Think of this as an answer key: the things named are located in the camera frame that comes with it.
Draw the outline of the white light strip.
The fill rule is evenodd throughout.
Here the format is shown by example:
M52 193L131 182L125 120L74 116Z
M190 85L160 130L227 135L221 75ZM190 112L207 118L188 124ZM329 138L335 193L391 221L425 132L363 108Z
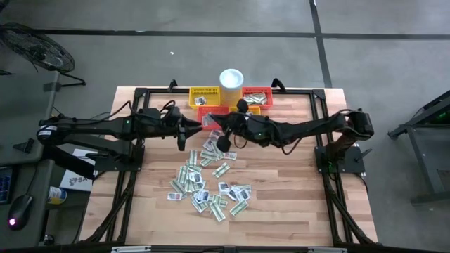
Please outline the white light strip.
M134 245L113 247L110 253L151 253L150 245Z

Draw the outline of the grey desk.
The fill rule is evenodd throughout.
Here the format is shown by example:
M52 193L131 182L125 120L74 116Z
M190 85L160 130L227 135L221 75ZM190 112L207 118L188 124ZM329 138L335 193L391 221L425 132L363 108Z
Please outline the grey desk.
M50 160L34 164L12 166L13 185L9 189L8 201L0 195L0 250L36 247L45 234L47 210L53 162ZM8 227L8 213L13 201L21 195L32 196L29 216L25 226L17 231Z
M39 122L51 116L59 79L57 72L0 76L0 166L40 160ZM13 149L29 138L34 139L30 154Z

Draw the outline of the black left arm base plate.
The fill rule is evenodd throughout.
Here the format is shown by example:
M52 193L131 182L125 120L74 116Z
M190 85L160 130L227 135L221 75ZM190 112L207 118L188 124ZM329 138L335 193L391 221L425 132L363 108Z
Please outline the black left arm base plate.
M100 151L94 155L97 171L141 171L145 148L130 144L121 151Z

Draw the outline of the yellow plastic basket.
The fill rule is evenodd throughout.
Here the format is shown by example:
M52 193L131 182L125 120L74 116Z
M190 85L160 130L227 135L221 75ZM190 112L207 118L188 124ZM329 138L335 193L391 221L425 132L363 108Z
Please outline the yellow plastic basket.
M194 98L204 96L207 99L207 104L202 106L219 106L221 103L220 88L218 86L193 86L189 89L189 106L193 109L198 109Z
M236 106L229 108L229 114L236 114L237 112L238 108ZM261 109L259 106L250 106L247 112L245 113L246 118L257 115L261 115Z

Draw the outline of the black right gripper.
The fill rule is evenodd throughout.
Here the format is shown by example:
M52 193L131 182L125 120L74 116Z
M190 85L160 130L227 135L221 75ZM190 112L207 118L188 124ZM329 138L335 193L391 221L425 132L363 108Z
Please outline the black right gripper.
M222 152L228 152L231 147L230 135L243 137L246 141L267 146L273 140L274 122L268 117L229 113L226 115L212 114L209 116L220 126L224 135L219 137L217 147Z

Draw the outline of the orange plastic basket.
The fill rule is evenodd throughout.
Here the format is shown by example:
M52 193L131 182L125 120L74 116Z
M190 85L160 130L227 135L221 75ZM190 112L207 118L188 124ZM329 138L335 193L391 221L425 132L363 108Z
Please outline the orange plastic basket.
M266 94L266 105L259 106L261 110L268 110L274 104L271 87L245 86L245 87L243 87L243 90L242 90L242 98L245 101L249 101L246 98L246 95L252 94L252 93L265 93Z
M222 106L200 106L198 108L198 121L202 123L202 116L206 114L219 114L219 115L226 115L229 113L228 107L222 107ZM204 128L202 123L202 129L203 130L220 130L220 126L214 122L214 124L210 127Z

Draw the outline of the black computer mouse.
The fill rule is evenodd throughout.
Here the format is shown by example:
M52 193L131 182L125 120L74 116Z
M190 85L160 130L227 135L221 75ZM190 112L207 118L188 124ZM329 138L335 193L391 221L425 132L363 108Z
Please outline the black computer mouse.
M31 195L21 195L17 197L11 204L8 211L8 227L12 231L18 231L23 229L30 217L30 210L33 203L33 197Z

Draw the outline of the white printed cardboard box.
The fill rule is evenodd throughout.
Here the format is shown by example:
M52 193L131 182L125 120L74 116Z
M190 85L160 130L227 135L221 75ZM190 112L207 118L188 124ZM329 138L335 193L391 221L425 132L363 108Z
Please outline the white printed cardboard box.
M96 154L97 152L92 150L83 150L75 148L72 154L80 160L88 162L91 165L95 165L96 162L93 159L90 159L86 156L87 154L90 153ZM72 171L66 170L59 187L66 190L79 190L84 192L91 192L92 185L93 181L91 179L85 178Z

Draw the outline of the white blue yellow can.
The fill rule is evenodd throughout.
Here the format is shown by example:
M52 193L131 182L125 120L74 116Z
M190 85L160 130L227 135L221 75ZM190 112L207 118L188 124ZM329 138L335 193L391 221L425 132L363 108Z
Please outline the white blue yellow can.
M66 201L68 193L62 188L51 186L47 197L47 203L50 205L61 205Z

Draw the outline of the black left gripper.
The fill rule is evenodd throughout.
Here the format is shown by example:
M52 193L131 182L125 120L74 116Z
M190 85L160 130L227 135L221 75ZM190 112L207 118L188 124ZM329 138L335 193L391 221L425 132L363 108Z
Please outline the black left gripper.
M167 118L163 121L163 125L165 135L176 139L179 151L185 150L186 135L195 135L203 130L200 122L183 117L178 119Z

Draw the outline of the white cylindrical cup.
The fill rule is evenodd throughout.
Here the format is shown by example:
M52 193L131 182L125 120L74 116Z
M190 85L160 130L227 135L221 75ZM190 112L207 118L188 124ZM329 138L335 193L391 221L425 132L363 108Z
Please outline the white cylindrical cup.
M237 69L226 69L219 75L222 106L235 106L242 98L244 76Z

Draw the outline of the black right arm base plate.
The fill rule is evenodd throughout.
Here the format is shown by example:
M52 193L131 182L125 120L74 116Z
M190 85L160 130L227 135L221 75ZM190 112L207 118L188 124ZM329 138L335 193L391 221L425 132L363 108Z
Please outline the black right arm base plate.
M356 146L350 147L344 154L344 157L330 160L324 146L317 146L314 149L316 166L319 173L334 174L348 173L360 174L365 172L363 153Z

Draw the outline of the dark metal stand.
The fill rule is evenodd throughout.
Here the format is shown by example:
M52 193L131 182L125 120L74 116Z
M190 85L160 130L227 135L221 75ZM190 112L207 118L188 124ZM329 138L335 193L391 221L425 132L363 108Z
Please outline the dark metal stand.
M450 200L450 90L436 97L387 133L396 140L407 134L425 178L428 193L411 199L422 205Z

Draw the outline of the black floor tape strip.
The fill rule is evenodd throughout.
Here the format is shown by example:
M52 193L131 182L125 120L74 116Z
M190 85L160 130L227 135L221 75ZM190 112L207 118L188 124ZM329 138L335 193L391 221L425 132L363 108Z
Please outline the black floor tape strip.
M326 57L326 50L323 42L323 34L321 31L321 24L319 20L319 13L316 6L316 0L309 0L309 6L311 11L311 18L314 26L314 34L316 39L316 46L319 54L319 63L321 66L321 73L323 75L323 83L326 88L332 88L333 83L330 76L330 70L328 67L328 61Z
M50 30L26 29L24 32L48 35L126 36L126 37L266 37L320 38L362 40L442 40L450 41L450 34L351 34L320 32L201 32L201 31L136 31L136 30Z

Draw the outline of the black floor fan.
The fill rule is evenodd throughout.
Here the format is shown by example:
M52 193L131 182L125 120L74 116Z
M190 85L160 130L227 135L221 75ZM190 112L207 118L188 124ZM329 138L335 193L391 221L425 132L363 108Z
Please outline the black floor fan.
M0 25L0 42L10 50L48 71L59 72L64 77L77 80L63 86L86 86L86 82L70 74L75 69L75 59L60 44L31 27L16 22Z

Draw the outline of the black front beam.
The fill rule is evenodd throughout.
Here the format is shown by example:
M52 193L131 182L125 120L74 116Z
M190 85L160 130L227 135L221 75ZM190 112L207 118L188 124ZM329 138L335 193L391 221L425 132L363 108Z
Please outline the black front beam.
M0 253L110 253L113 247L134 246L121 242L81 242L70 245L24 247L0 250ZM421 249L387 247L378 244L341 243L335 247L319 246L187 246L151 245L151 253L450 253Z

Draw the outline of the black keyboard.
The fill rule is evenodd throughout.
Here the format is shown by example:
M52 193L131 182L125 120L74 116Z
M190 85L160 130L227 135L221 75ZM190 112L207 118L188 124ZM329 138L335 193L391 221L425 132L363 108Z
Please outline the black keyboard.
M7 205L12 198L15 171L11 166L0 167L0 205Z

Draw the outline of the black wedge bracket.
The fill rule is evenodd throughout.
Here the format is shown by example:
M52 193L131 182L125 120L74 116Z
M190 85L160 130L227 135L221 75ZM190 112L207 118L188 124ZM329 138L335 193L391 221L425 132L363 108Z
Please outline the black wedge bracket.
M30 154L32 149L33 149L33 145L34 145L34 139L33 138L29 138L23 143L14 144L13 145L13 149L19 150L19 151L21 151L23 153Z

